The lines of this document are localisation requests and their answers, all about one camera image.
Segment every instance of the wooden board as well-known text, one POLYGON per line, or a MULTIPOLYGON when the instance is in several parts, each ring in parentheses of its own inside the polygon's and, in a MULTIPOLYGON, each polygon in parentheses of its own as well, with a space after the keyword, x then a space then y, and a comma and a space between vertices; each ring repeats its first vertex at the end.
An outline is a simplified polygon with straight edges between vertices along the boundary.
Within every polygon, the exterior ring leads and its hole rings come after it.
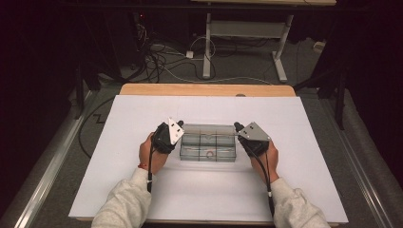
POLYGON ((295 97, 289 85, 126 84, 121 95, 295 97))

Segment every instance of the hand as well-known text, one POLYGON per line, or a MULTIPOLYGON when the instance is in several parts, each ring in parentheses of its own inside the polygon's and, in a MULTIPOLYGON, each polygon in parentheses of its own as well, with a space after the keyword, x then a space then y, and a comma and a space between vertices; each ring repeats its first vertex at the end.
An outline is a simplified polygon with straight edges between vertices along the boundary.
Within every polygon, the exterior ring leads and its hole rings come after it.
MULTIPOLYGON (((259 159, 263 163, 265 170, 266 171, 268 170, 270 182, 277 180, 278 173, 277 173, 276 169, 278 166, 278 150, 276 149, 275 145, 273 144, 273 141, 269 142, 269 148, 267 149, 266 153, 259 156, 259 159)), ((266 178, 264 177, 263 170, 261 170, 259 162, 254 157, 251 157, 251 164, 252 164, 252 167, 255 169, 255 171, 257 171, 259 173, 260 178, 263 180, 263 182, 266 182, 266 178)))
MULTIPOLYGON (((139 149, 139 158, 140 158, 140 163, 145 165, 144 169, 148 170, 148 163, 149 163, 149 155, 150 155, 150 147, 151 147, 151 136, 154 134, 154 132, 151 132, 145 142, 143 142, 140 145, 139 149)), ((167 154, 162 154, 158 151, 154 151, 152 153, 152 161, 151 161, 151 173, 156 175, 158 171, 160 171, 161 168, 166 163, 166 160, 168 159, 167 154)))

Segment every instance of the desk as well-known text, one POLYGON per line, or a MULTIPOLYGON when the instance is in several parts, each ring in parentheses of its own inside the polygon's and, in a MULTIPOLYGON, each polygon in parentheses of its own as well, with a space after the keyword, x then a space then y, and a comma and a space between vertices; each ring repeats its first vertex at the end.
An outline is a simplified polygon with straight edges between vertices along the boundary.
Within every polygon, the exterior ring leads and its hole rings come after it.
MULTIPOLYGON (((111 108, 70 217, 93 218, 110 189, 130 177, 139 162, 138 146, 148 132, 172 117, 188 124, 256 121, 269 129, 280 151, 278 172, 291 186, 304 189, 308 200, 323 209, 329 222, 347 222, 300 98, 291 87, 124 85, 121 94, 111 108), (248 97, 233 97, 237 94, 248 97)), ((148 221, 272 223, 264 185, 239 144, 234 163, 180 161, 179 149, 172 151, 153 184, 148 221)))
MULTIPOLYGON (((310 7, 334 6, 336 0, 193 0, 196 2, 211 3, 244 3, 244 4, 267 4, 267 5, 307 5, 310 7)), ((291 27, 294 15, 288 15, 285 23, 263 23, 263 22, 240 22, 240 21, 212 21, 211 13, 207 13, 205 32, 205 51, 203 62, 203 74, 205 79, 210 78, 210 38, 218 36, 241 36, 260 38, 279 38, 278 50, 272 52, 272 57, 278 78, 282 83, 287 82, 287 76, 282 66, 280 57, 287 41, 288 32, 291 27)))

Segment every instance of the white sweater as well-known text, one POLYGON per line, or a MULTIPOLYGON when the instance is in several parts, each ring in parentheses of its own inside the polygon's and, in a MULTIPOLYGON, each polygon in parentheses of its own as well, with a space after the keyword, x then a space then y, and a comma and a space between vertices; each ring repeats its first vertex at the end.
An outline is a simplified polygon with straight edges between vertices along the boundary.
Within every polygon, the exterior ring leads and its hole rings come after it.
MULTIPOLYGON (((146 186, 147 171, 137 168, 130 180, 120 181, 110 191, 92 227, 141 227, 151 203, 146 186)), ((304 197, 302 190, 292 189, 283 179, 271 186, 276 207, 274 223, 278 228, 329 227, 321 210, 304 197)))

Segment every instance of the transparent tray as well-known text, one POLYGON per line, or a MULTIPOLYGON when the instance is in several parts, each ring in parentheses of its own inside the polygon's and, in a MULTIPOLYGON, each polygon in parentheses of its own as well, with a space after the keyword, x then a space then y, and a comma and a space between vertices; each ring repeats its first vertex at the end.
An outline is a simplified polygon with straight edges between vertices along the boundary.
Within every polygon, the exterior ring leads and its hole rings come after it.
POLYGON ((181 160, 197 162, 234 162, 235 127, 217 124, 184 124, 181 160))

